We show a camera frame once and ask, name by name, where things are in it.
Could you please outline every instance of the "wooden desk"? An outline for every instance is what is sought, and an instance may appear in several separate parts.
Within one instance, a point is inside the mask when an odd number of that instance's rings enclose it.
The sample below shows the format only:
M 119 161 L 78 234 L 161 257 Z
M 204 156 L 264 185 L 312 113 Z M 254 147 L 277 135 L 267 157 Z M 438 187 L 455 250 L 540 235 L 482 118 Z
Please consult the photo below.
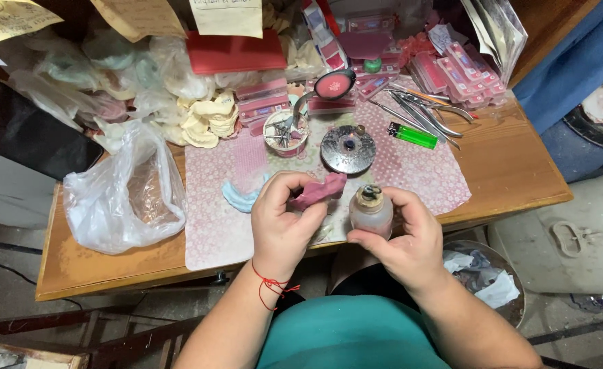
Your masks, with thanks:
M 454 156 L 472 197 L 450 213 L 438 216 L 445 231 L 464 229 L 502 215 L 558 204 L 572 193 L 522 108 L 514 98 L 504 106 L 479 110 L 468 125 L 444 114 L 450 127 L 465 134 Z M 185 180 L 185 155 L 171 146 Z M 107 256 L 79 246 L 69 231 L 56 185 L 35 299 L 46 301 L 85 293 L 149 288 L 204 276 L 217 269 L 191 272 L 185 268 L 185 232 L 156 245 Z M 237 265 L 226 266 L 225 270 Z

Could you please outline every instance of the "round metal lid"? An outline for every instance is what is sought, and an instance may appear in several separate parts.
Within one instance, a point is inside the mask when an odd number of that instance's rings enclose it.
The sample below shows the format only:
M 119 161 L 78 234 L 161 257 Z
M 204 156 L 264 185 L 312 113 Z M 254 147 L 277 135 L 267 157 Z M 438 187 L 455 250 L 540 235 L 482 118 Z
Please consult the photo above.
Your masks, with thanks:
M 363 126 L 343 125 L 324 135 L 320 155 L 332 170 L 355 174 L 368 169 L 374 162 L 376 145 Z

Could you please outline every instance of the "pink patterned mat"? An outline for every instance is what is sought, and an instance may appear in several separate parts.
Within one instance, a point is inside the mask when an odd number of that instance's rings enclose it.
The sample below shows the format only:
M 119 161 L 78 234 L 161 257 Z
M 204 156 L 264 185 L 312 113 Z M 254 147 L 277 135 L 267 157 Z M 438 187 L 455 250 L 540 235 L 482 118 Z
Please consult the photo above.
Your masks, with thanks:
M 398 83 L 414 87 L 408 78 L 400 78 Z M 404 113 L 386 92 L 378 93 L 374 100 Z M 320 158 L 320 143 L 327 131 L 340 125 L 363 124 L 375 140 L 377 155 L 368 171 L 347 181 L 342 198 L 330 205 L 331 215 L 315 234 L 312 244 L 346 239 L 351 230 L 349 200 L 366 183 L 412 190 L 436 215 L 467 201 L 470 190 L 450 148 L 438 144 L 436 149 L 429 150 L 388 136 L 391 120 L 393 117 L 379 107 L 361 101 L 354 114 L 313 117 L 306 150 L 290 159 L 269 153 L 263 137 L 251 137 L 248 129 L 211 150 L 186 147 L 186 267 L 191 271 L 222 267 L 246 261 L 254 253 L 250 215 L 240 213 L 224 200 L 220 190 L 224 181 L 230 180 L 240 191 L 248 192 L 262 184 L 264 173 L 279 170 L 307 172 L 323 179 L 329 171 Z

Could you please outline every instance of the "right hand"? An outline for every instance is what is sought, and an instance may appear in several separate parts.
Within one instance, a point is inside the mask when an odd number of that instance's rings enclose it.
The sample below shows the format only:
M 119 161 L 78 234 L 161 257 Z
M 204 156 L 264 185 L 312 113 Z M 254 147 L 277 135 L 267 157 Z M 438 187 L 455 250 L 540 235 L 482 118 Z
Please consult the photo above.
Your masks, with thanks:
M 347 241 L 376 256 L 412 296 L 441 288 L 452 278 L 443 267 L 442 226 L 415 193 L 395 187 L 384 187 L 383 193 L 401 207 L 406 234 L 386 241 L 355 229 L 347 234 Z

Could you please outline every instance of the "cork stopper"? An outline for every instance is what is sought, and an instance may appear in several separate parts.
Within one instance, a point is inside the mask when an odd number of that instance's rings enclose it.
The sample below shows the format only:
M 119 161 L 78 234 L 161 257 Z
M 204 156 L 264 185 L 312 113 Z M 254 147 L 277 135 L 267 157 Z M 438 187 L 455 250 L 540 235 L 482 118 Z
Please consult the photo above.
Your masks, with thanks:
M 377 211 L 382 201 L 383 192 L 376 184 L 366 184 L 356 191 L 356 202 L 364 209 Z

